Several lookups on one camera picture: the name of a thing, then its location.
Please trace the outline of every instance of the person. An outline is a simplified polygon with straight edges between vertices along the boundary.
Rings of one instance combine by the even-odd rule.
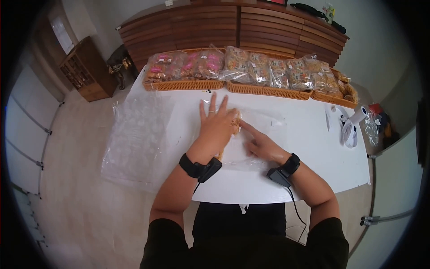
[[[200,101],[200,135],[186,152],[193,163],[208,164],[227,145],[233,133],[231,122],[236,109],[227,112],[225,96],[215,113],[215,101],[216,93],[208,116]],[[245,144],[249,154],[279,165],[291,156],[248,123],[241,120],[240,126],[254,137]],[[177,165],[152,205],[140,267],[346,268],[349,246],[332,189],[302,162],[289,181],[311,208],[306,246],[285,237],[283,203],[251,204],[242,214],[237,204],[201,202],[194,221],[194,244],[188,249],[183,213],[191,202],[197,179]]]

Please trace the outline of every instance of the black wrist strap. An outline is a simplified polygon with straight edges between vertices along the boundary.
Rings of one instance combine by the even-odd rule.
[[[212,158],[207,165],[193,163],[190,161],[187,154],[184,153],[179,160],[179,166],[181,166],[190,177],[196,178],[199,183],[204,183],[220,170],[222,163],[216,158]]]

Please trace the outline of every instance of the hand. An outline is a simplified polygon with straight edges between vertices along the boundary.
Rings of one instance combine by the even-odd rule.
[[[245,148],[248,150],[248,156],[257,155],[263,160],[274,161],[279,165],[283,165],[290,158],[291,154],[279,147],[267,135],[259,132],[250,124],[240,120],[242,129],[247,130],[254,139],[245,143]]]
[[[236,109],[227,113],[227,95],[215,113],[216,92],[211,98],[209,115],[206,116],[203,101],[200,101],[200,135],[187,151],[187,157],[193,163],[208,164],[209,161],[224,149],[233,134],[235,126],[231,125],[236,116]]]

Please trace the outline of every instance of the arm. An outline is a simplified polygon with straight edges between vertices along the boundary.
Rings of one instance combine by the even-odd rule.
[[[254,137],[252,141],[245,144],[249,155],[255,154],[267,161],[277,162],[279,165],[283,165],[291,156],[253,126],[244,121],[240,121],[240,125]],[[339,204],[330,186],[302,161],[289,180],[297,193],[311,207],[309,230],[322,220],[340,217]]]
[[[224,97],[219,111],[215,111],[216,93],[212,95],[209,115],[206,116],[203,102],[200,101],[200,134],[187,151],[187,157],[193,163],[208,164],[230,140],[234,127],[230,125],[236,115],[236,109],[227,114],[227,96]],[[183,213],[193,197],[197,179],[177,165],[158,191],[149,214],[149,222],[156,219],[173,220],[184,228]]]

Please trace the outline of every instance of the pink label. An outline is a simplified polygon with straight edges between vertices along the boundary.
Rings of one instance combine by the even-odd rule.
[[[161,67],[160,66],[154,66],[153,68],[151,68],[151,72],[161,72]]]
[[[167,54],[158,55],[158,59],[167,59],[168,57],[169,57],[169,55],[167,55]]]
[[[184,65],[184,69],[190,69],[193,63],[189,62],[187,65]]]
[[[216,65],[216,64],[214,64],[214,63],[212,63],[212,62],[208,62],[208,63],[206,64],[206,66],[207,66],[207,67],[209,67],[209,68],[210,68],[210,69],[212,69],[212,70],[218,71],[218,65]]]
[[[216,56],[216,55],[214,55],[214,54],[209,54],[208,58],[211,59],[211,60],[219,61],[219,57]]]
[[[189,54],[188,59],[194,59],[197,57],[197,53]]]

